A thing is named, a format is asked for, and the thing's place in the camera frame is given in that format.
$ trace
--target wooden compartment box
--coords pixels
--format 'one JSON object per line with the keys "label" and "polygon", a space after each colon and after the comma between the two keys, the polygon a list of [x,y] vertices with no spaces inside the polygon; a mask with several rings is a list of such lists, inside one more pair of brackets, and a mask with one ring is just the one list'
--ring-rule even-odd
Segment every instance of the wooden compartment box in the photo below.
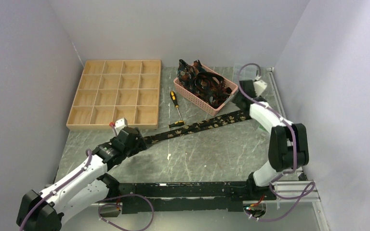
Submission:
{"label": "wooden compartment box", "polygon": [[160,79],[160,60],[87,61],[67,127],[110,129],[124,117],[131,127],[156,129]]}

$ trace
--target gray wall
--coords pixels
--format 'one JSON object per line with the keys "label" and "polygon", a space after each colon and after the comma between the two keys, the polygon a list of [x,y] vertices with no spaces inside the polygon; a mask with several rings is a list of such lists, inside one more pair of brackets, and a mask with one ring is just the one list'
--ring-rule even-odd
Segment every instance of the gray wall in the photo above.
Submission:
{"label": "gray wall", "polygon": [[276,81],[289,119],[308,129],[331,230],[370,230],[370,0],[312,0]]}
{"label": "gray wall", "polygon": [[274,66],[309,0],[50,0],[82,58]]}
{"label": "gray wall", "polygon": [[22,196],[53,180],[81,69],[46,0],[0,0],[0,231],[19,229]]}

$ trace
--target pink basket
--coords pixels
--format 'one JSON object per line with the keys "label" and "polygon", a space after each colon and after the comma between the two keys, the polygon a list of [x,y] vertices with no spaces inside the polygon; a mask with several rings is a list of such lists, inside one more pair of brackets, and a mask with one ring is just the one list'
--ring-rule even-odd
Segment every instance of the pink basket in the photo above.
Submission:
{"label": "pink basket", "polygon": [[[202,66],[206,71],[218,74],[218,73],[214,72],[213,70],[209,69],[207,66],[205,66],[205,65],[202,65]],[[207,104],[206,102],[204,102],[203,100],[201,100],[200,98],[196,97],[194,94],[189,92],[187,89],[182,87],[181,84],[179,83],[178,78],[175,78],[173,83],[175,85],[175,90],[176,90],[177,93],[184,96],[186,99],[188,99],[189,101],[194,103],[196,106],[198,106],[199,108],[201,108],[202,110],[204,110],[205,112],[210,114],[211,116],[215,116],[224,107],[224,105],[233,98],[233,96],[235,95],[235,92],[238,90],[238,86],[236,84],[234,84],[232,81],[230,81],[229,79],[227,79],[225,77],[224,77],[224,79],[225,79],[226,87],[230,87],[232,89],[232,93],[230,94],[229,98],[222,105],[220,105],[217,109],[214,109],[209,104]]]}

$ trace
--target purple cable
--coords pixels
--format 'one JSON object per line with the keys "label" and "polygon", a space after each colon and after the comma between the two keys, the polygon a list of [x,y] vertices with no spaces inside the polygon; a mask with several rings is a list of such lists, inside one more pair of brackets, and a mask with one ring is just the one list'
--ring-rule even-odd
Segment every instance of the purple cable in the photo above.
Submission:
{"label": "purple cable", "polygon": [[[141,197],[141,198],[143,198],[145,201],[147,201],[147,203],[148,203],[148,204],[149,204],[149,206],[151,207],[151,220],[149,221],[149,223],[148,223],[144,228],[142,228],[142,229],[140,229],[140,230],[137,230],[137,231],[144,231],[144,230],[148,229],[148,227],[151,225],[152,221],[154,220],[154,207],[152,206],[151,202],[150,202],[150,201],[149,201],[145,196],[138,195],[138,194],[127,194],[127,195],[122,195],[122,196],[117,196],[117,197],[107,198],[107,199],[102,200],[102,201],[100,201],[100,202],[116,200],[116,199],[123,198],[123,197],[127,197],[127,196],[138,196],[138,197]],[[102,221],[104,221],[104,222],[106,222],[106,223],[108,223],[108,224],[110,224],[110,225],[112,225],[112,226],[116,227],[117,229],[120,229],[120,230],[123,230],[123,231],[131,231],[131,230],[126,230],[125,228],[122,228],[122,227],[120,227],[120,226],[118,226],[118,225],[114,224],[113,222],[108,221],[108,220],[107,220],[107,219],[105,219],[104,217],[102,217],[102,216],[101,216],[101,214],[100,214],[100,210],[101,210],[103,207],[105,207],[105,206],[116,206],[116,207],[118,207],[119,205],[117,205],[117,204],[105,204],[105,205],[100,206],[100,207],[98,208],[98,217],[99,217]]]}
{"label": "purple cable", "polygon": [[[59,191],[60,189],[62,189],[63,187],[65,187],[66,185],[68,185],[70,182],[72,182],[74,179],[76,179],[81,173],[83,173],[85,171],[85,168],[87,168],[91,161],[92,161],[92,151],[90,149],[87,149],[86,150],[86,155],[89,157],[89,159],[87,160],[87,163],[84,165],[84,167],[82,167],[74,176],[72,176],[70,179],[66,180],[63,184],[59,185],[59,187],[57,187],[54,191],[57,192]],[[47,194],[45,197],[43,197],[25,216],[25,218],[23,219],[22,221],[22,224],[20,225],[19,227],[19,231],[23,231],[25,229],[25,225],[26,225],[26,222],[27,220],[30,218],[30,216],[33,214],[33,212],[35,212],[35,210],[46,200],[48,200],[50,197],[52,197],[54,194],[53,194],[53,191],[49,194]]]}
{"label": "purple cable", "polygon": [[[254,65],[256,67],[258,67],[258,69],[260,69],[260,66],[258,64],[255,64],[255,63],[249,63],[249,64],[245,64],[243,65],[240,70],[238,71],[238,74],[236,75],[236,77],[238,78],[238,82],[240,82],[240,73],[242,72],[242,70],[247,67],[247,66],[250,66],[250,65]],[[254,100],[252,97],[250,97],[241,87],[239,87],[239,91],[240,93],[242,93],[246,98],[248,98],[250,101],[252,101],[253,103],[261,106],[261,107],[264,107],[266,108],[266,106],[256,100]],[[271,107],[268,107],[267,110],[271,111],[275,116],[277,116],[277,118],[282,118],[282,116],[276,111],[274,110],[273,108]],[[297,201],[293,204],[293,206],[281,217],[278,217],[278,218],[274,218],[274,219],[258,219],[258,221],[278,221],[278,220],[281,220],[283,218],[285,218],[296,206],[297,204],[299,203],[299,201],[301,200],[301,198],[309,195],[311,193],[311,191],[316,187],[316,184],[312,181],[310,182],[309,184],[307,184],[307,186],[304,188],[304,190],[302,191],[302,193],[299,195],[299,196],[294,196],[294,197],[284,197],[284,196],[280,196],[279,194],[277,194],[273,189],[272,189],[272,183],[276,182],[277,180],[279,180],[284,174],[290,174],[290,173],[294,173],[297,169],[297,143],[296,143],[296,135],[294,133],[294,130],[293,130],[293,127],[288,124],[284,119],[281,121],[283,124],[286,125],[286,127],[290,130],[291,132],[291,136],[292,136],[292,139],[293,139],[293,169],[292,170],[286,170],[284,171],[283,173],[279,174],[277,177],[275,177],[270,183],[269,183],[269,188],[270,188],[270,191],[277,197],[281,198],[281,199],[284,199],[284,200],[292,200],[292,199],[297,199]],[[308,189],[308,187],[310,187],[310,185],[312,185],[311,189],[309,191],[306,192],[306,190]]]}

